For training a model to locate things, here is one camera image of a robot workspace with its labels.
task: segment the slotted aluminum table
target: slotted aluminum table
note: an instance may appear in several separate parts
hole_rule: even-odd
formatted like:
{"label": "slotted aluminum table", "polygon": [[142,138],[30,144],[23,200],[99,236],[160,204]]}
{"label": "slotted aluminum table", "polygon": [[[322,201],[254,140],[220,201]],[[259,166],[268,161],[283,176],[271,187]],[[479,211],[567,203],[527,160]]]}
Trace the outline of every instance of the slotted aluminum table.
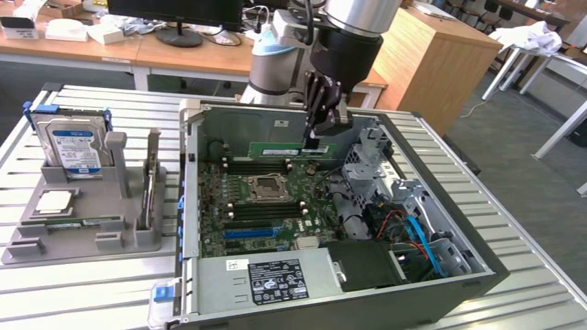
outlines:
{"label": "slotted aluminum table", "polygon": [[[160,159],[168,169],[166,237],[156,252],[75,263],[0,265],[0,329],[147,328],[150,289],[174,277],[178,105],[187,97],[194,96],[79,86],[66,86],[51,96],[56,105],[111,109],[115,130],[128,134],[128,166],[140,166],[146,157],[148,129],[162,129]],[[427,123],[409,113],[389,115],[511,271],[485,297],[465,302],[437,324],[419,329],[587,329],[586,295]],[[403,171],[415,177],[398,154]],[[23,119],[0,148],[0,252],[38,184],[43,160],[38,137]]]}

